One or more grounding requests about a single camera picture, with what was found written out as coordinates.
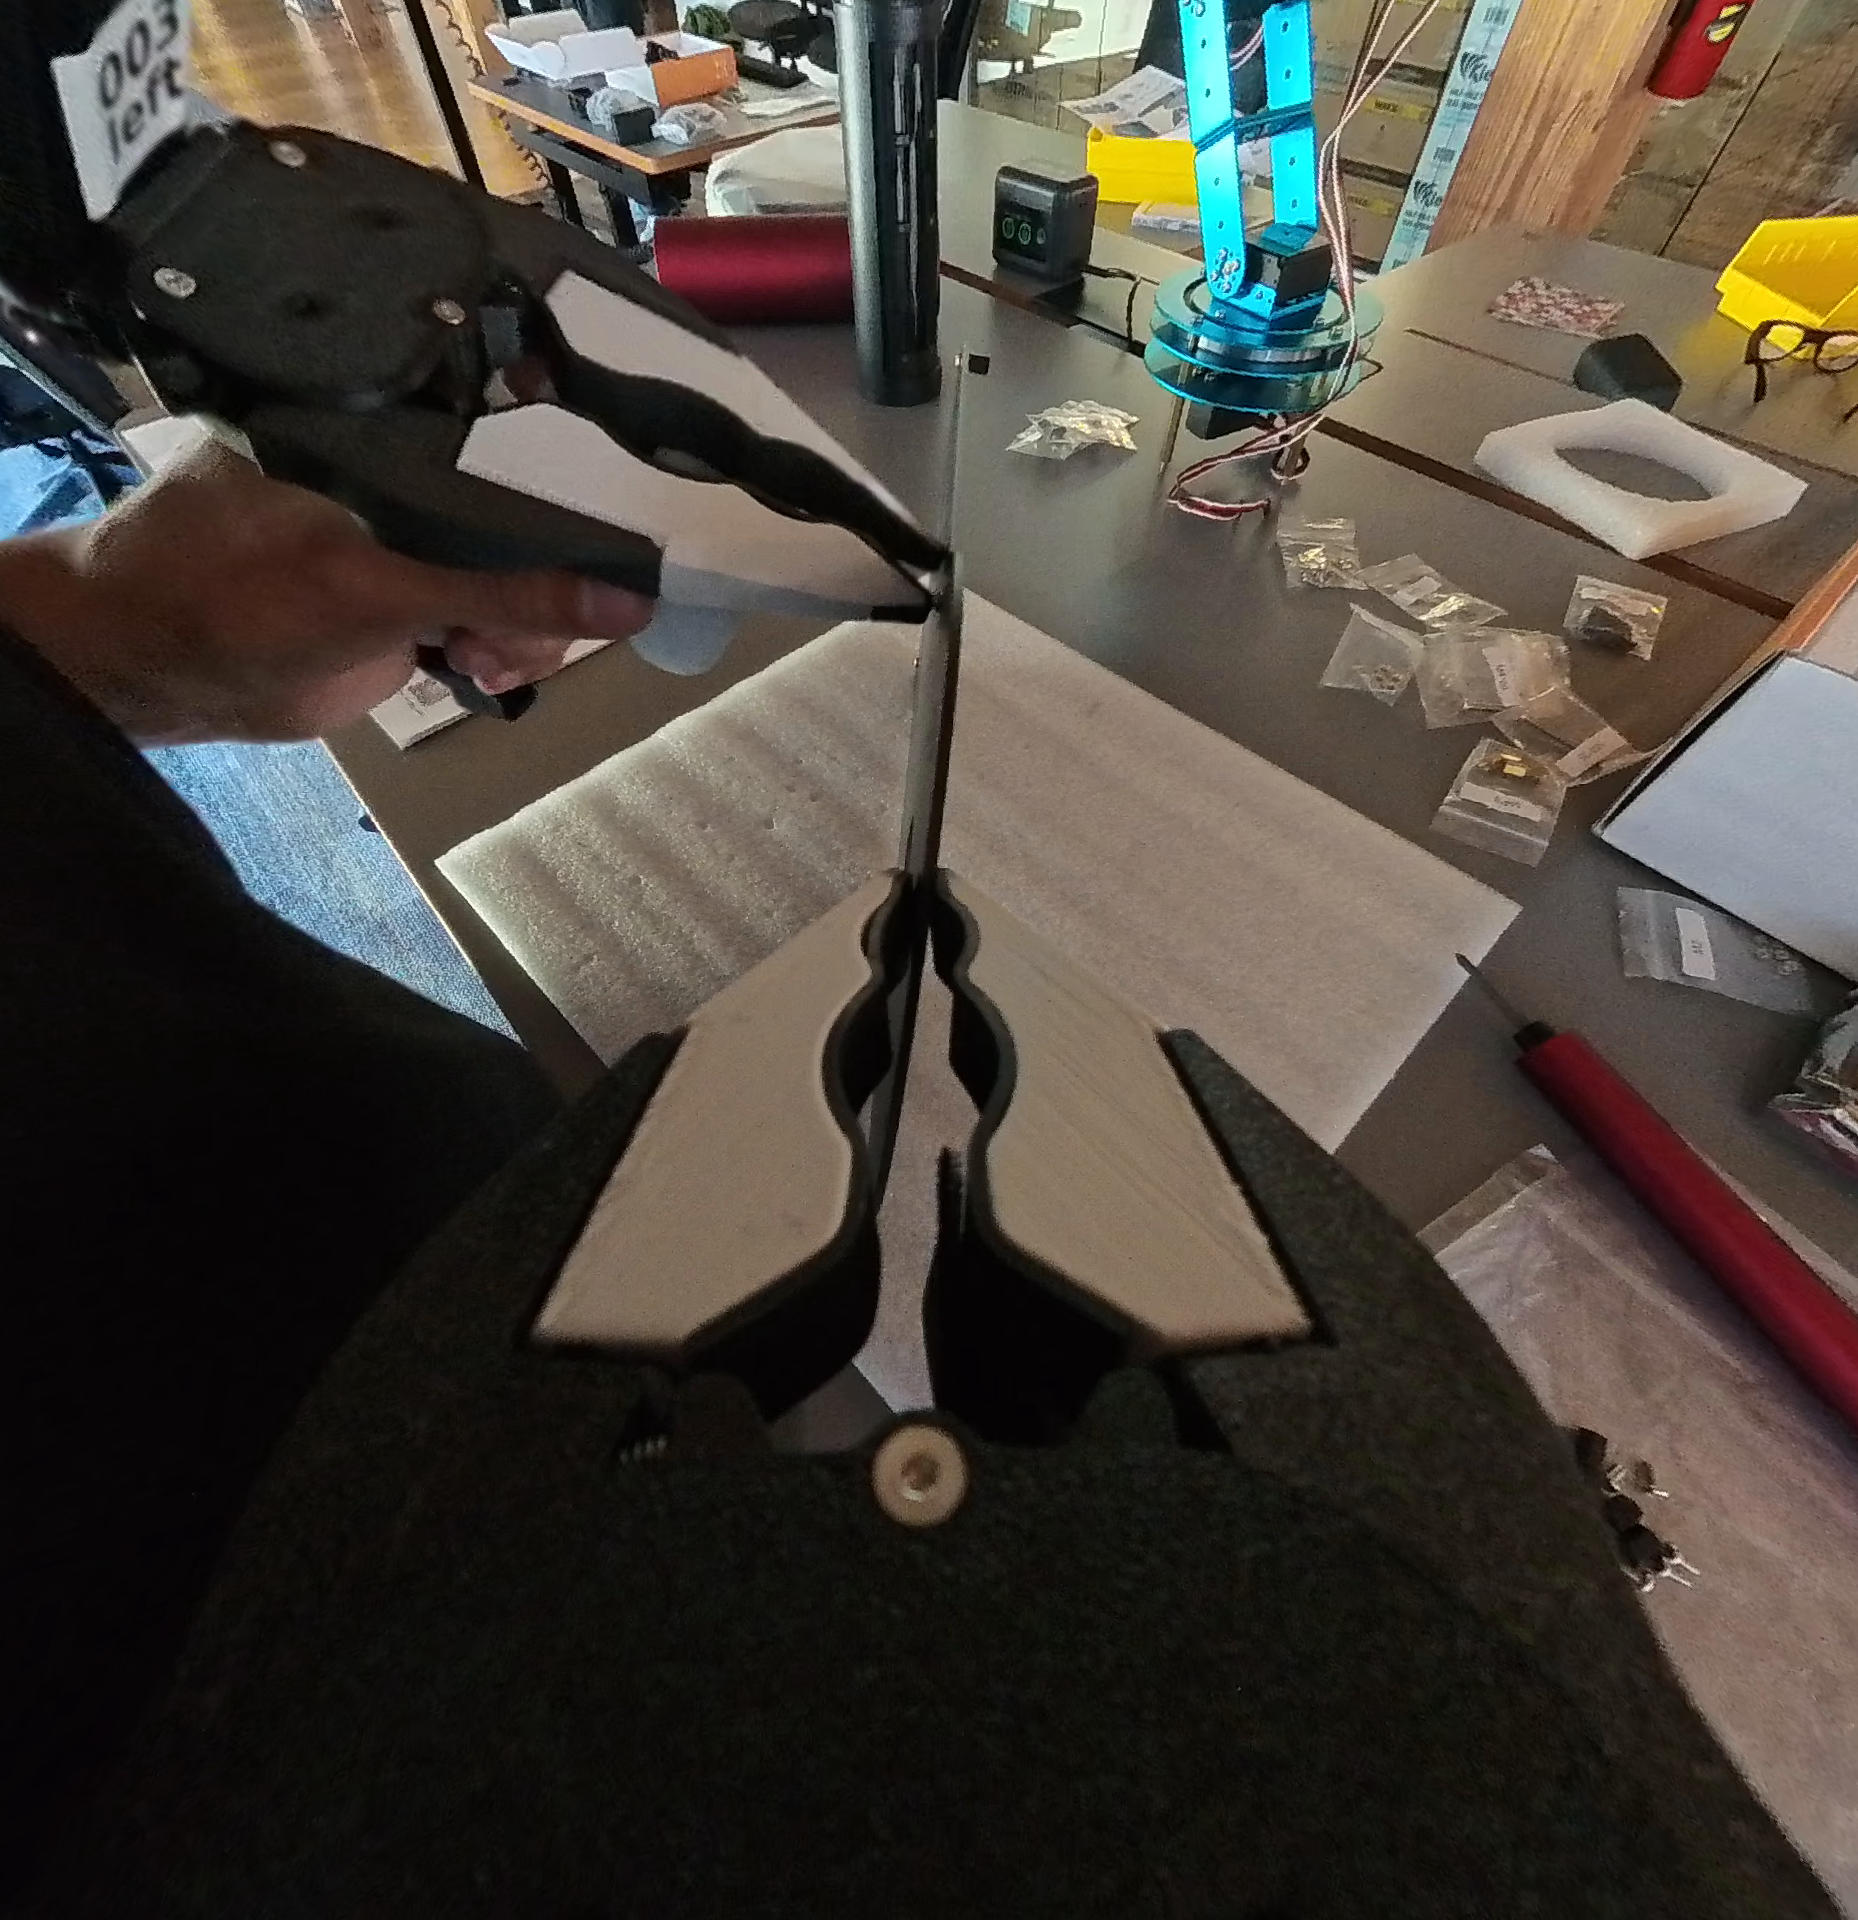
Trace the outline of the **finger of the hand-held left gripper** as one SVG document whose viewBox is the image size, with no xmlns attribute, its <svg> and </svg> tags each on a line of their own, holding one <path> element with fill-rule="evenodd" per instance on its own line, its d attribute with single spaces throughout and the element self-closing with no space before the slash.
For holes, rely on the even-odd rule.
<svg viewBox="0 0 1858 1920">
<path fill-rule="evenodd" d="M 563 270 L 542 292 L 556 405 L 666 475 L 845 532 L 898 572 L 938 572 L 948 547 L 700 314 L 634 272 Z"/>
<path fill-rule="evenodd" d="M 473 422 L 457 468 L 650 539 L 666 605 L 901 622 L 931 612 L 925 572 L 883 560 L 857 532 L 655 468 L 550 403 Z"/>
</svg>

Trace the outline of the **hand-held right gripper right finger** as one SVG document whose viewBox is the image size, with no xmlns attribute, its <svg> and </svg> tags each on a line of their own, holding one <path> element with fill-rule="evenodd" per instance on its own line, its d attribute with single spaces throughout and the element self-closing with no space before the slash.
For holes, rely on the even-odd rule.
<svg viewBox="0 0 1858 1920">
<path fill-rule="evenodd" d="M 934 944 L 987 1247 L 1126 1357 L 1304 1335 L 1151 1015 L 963 875 L 938 875 Z"/>
</svg>

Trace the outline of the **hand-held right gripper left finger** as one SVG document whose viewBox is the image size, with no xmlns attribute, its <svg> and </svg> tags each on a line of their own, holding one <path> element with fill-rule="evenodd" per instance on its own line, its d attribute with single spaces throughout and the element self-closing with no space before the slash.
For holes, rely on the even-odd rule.
<svg viewBox="0 0 1858 1920">
<path fill-rule="evenodd" d="M 722 987 L 667 1064 L 533 1335 L 633 1363 L 848 1363 L 874 1327 L 909 883 L 878 873 Z"/>
</svg>

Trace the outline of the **black metal plate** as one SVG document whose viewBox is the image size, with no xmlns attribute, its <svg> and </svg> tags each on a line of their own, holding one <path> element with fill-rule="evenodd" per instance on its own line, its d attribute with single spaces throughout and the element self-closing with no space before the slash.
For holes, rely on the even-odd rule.
<svg viewBox="0 0 1858 1920">
<path fill-rule="evenodd" d="M 962 344 L 948 370 L 948 417 L 942 448 L 945 563 L 934 586 L 934 608 L 917 639 L 910 683 L 909 761 L 905 767 L 893 911 L 883 924 L 883 982 L 888 1062 L 866 1102 L 870 1205 L 887 1201 L 896 1139 L 909 1094 L 920 979 L 931 949 L 931 899 L 940 869 L 940 833 L 946 803 L 953 708 L 962 665 L 963 583 L 958 537 L 963 403 L 987 378 L 989 352 Z"/>
</svg>

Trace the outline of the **dark grey desk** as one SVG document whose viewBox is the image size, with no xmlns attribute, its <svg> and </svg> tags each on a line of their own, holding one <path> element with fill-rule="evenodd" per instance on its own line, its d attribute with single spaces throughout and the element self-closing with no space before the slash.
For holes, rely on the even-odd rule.
<svg viewBox="0 0 1858 1920">
<path fill-rule="evenodd" d="M 1169 399 L 1091 304 L 1055 319 L 1037 297 L 981 270 L 980 217 L 942 217 L 942 328 L 990 353 L 987 407 L 963 422 L 963 550 L 984 596 L 1073 645 L 1211 731 L 1425 843 L 1521 911 L 1492 949 L 1492 979 L 1529 1013 L 1594 1041 L 1722 1172 L 1805 1231 L 1807 1252 L 1858 1285 L 1858 1187 L 1796 1139 L 1764 1102 L 1796 1071 L 1807 1022 L 1721 996 L 1618 972 L 1611 890 L 1648 879 L 1593 837 L 1588 787 L 1568 803 L 1540 866 L 1465 852 L 1427 826 L 1462 750 L 1459 731 L 1422 731 L 1400 708 L 1366 708 L 1315 685 L 1337 622 L 1325 590 L 1290 593 L 1274 534 L 1198 522 L 1161 503 L 1157 460 Z M 1352 513 L 1362 550 L 1401 549 L 1478 590 L 1501 587 L 1516 615 L 1543 615 L 1575 572 L 1626 572 L 1670 595 L 1670 627 L 1650 662 L 1594 655 L 1588 701 L 1640 746 L 1657 746 L 1732 678 L 1805 595 L 1858 543 L 1858 455 L 1812 452 L 1814 426 L 1787 426 L 1777 461 L 1805 479 L 1780 522 L 1645 563 L 1614 563 L 1586 534 L 1468 467 L 1488 426 L 1561 414 L 1588 395 L 1565 385 L 1576 350 L 1465 311 L 1492 270 L 1593 270 L 1629 301 L 1628 319 L 1687 372 L 1722 361 L 1722 323 L 1703 319 L 1698 270 L 1593 240 L 1494 229 L 1385 283 L 1385 372 L 1318 433 L 1301 511 Z M 450 937 L 569 1090 L 596 1066 L 542 988 L 483 931 L 438 871 L 438 855 L 556 782 L 628 747 L 715 688 L 762 668 L 791 626 L 753 624 L 710 680 L 667 678 L 604 655 L 566 674 L 520 722 L 460 720 L 400 750 L 363 720 L 332 743 L 368 820 L 431 899 Z"/>
</svg>

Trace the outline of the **black cylindrical tube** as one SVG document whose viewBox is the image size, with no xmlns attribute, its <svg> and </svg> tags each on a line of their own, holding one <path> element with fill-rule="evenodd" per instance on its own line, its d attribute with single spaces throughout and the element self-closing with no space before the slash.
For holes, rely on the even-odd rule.
<svg viewBox="0 0 1858 1920">
<path fill-rule="evenodd" d="M 862 393 L 940 395 L 940 8 L 836 2 L 851 311 Z"/>
</svg>

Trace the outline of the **cluttered background workbench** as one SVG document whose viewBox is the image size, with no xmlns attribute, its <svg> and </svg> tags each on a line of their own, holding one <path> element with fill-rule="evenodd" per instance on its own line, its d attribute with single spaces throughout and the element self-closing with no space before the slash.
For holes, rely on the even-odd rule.
<svg viewBox="0 0 1858 1920">
<path fill-rule="evenodd" d="M 644 220 L 690 208 L 707 170 L 781 132 L 817 132 L 838 124 L 836 83 L 796 53 L 776 53 L 759 36 L 732 36 L 726 19 L 711 17 L 710 33 L 696 33 L 690 10 L 664 8 L 658 30 L 630 23 L 637 36 L 692 33 L 732 45 L 739 83 L 733 90 L 677 107 L 653 107 L 607 86 L 561 89 L 509 67 L 489 44 L 489 70 L 468 83 L 468 94 L 490 107 L 542 162 L 556 211 L 582 224 L 576 184 L 587 178 L 602 195 L 611 237 L 634 247 Z"/>
</svg>

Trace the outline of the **white foam sheet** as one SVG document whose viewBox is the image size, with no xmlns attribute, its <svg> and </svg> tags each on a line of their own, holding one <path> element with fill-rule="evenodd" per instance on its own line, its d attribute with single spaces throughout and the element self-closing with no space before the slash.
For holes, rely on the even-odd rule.
<svg viewBox="0 0 1858 1920">
<path fill-rule="evenodd" d="M 1304 1341 L 1321 1282 L 1302 1275 L 1301 1236 L 1277 1227 L 1274 1195 L 1251 1195 L 1250 1148 L 1222 1140 L 1222 1097 L 1200 1108 L 1176 1050 L 1204 1028 L 1198 1064 L 1274 1069 L 1274 1102 L 1302 1128 L 1301 1177 L 1328 1181 L 1327 1153 L 1454 993 L 1443 946 L 1483 952 L 1515 908 L 1001 608 L 966 608 L 938 875 L 973 879 L 1151 1015 L 1301 1293 Z M 916 662 L 917 636 L 899 627 L 833 627 L 440 855 L 510 958 L 633 1082 L 615 1160 L 530 1309 L 533 1347 L 670 1380 L 727 1375 L 769 1416 L 845 1365 L 633 1363 L 546 1347 L 533 1320 L 677 1033 L 859 884 L 896 873 Z M 910 1057 L 948 1055 L 938 875 Z M 1126 1357 L 987 1247 L 966 1092 L 963 1112 L 926 1257 L 926 1367 L 959 1419 L 1037 1442 L 1082 1414 L 1096 1380 L 1176 1356 Z"/>
</svg>

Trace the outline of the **small black device green lights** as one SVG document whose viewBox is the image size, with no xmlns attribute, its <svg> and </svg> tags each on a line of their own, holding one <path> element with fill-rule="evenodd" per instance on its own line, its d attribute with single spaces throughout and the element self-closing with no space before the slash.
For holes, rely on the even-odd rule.
<svg viewBox="0 0 1858 1920">
<path fill-rule="evenodd" d="M 1082 165 L 999 165 L 990 184 L 990 260 L 1032 281 L 1083 281 L 1096 206 L 1098 182 Z"/>
</svg>

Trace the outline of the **stack of cardboard boxes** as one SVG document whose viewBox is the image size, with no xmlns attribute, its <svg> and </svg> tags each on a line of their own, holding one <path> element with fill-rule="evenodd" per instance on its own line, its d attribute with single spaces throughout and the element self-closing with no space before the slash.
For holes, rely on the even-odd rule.
<svg viewBox="0 0 1858 1920">
<path fill-rule="evenodd" d="M 1311 5 L 1315 124 L 1325 135 L 1352 94 L 1398 49 L 1422 2 Z M 1439 2 L 1348 121 L 1337 167 L 1355 264 L 1378 272 L 1427 145 L 1438 104 L 1468 21 L 1468 2 Z"/>
</svg>

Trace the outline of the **white foam packing insert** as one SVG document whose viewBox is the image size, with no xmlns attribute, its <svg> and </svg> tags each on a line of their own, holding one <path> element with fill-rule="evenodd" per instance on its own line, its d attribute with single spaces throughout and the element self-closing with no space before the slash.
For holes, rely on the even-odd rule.
<svg viewBox="0 0 1858 1920">
<path fill-rule="evenodd" d="M 1670 468 L 1700 495 L 1670 499 L 1624 489 L 1568 460 L 1586 451 Z M 1473 461 L 1629 562 L 1750 532 L 1788 516 L 1805 492 L 1803 478 L 1632 395 L 1499 426 Z"/>
</svg>

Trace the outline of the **patterned paper sheet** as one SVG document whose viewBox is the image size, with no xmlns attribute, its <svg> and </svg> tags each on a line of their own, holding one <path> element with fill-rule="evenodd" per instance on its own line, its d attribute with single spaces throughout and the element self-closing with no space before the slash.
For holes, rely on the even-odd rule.
<svg viewBox="0 0 1858 1920">
<path fill-rule="evenodd" d="M 1603 337 L 1624 302 L 1543 277 L 1519 277 L 1488 304 L 1488 319 L 1582 340 Z"/>
</svg>

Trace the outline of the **wooden pillar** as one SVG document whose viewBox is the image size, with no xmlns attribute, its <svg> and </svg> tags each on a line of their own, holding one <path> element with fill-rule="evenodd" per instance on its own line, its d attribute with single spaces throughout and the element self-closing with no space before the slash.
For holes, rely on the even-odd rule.
<svg viewBox="0 0 1858 1920">
<path fill-rule="evenodd" d="M 1657 107 L 1673 2 L 1524 2 L 1427 252 L 1492 227 L 1588 238 Z"/>
</svg>

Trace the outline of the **small black pouch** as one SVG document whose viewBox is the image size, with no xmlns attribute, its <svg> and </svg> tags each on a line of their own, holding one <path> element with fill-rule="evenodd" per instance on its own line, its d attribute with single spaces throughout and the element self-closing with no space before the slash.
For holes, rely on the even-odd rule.
<svg viewBox="0 0 1858 1920">
<path fill-rule="evenodd" d="M 1590 340 L 1569 372 L 1575 388 L 1602 399 L 1642 399 L 1670 414 L 1683 393 L 1683 378 L 1667 356 L 1642 334 L 1611 334 Z"/>
</svg>

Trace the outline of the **black framed eyeglasses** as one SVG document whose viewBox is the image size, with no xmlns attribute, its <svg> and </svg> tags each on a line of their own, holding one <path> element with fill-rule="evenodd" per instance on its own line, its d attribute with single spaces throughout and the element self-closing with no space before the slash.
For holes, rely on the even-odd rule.
<svg viewBox="0 0 1858 1920">
<path fill-rule="evenodd" d="M 1842 378 L 1858 370 L 1858 328 L 1808 324 L 1788 319 L 1766 319 L 1750 329 L 1742 363 L 1752 372 L 1752 405 L 1763 405 L 1771 372 L 1799 364 L 1824 378 Z M 1839 422 L 1858 416 L 1858 397 L 1842 408 Z"/>
</svg>

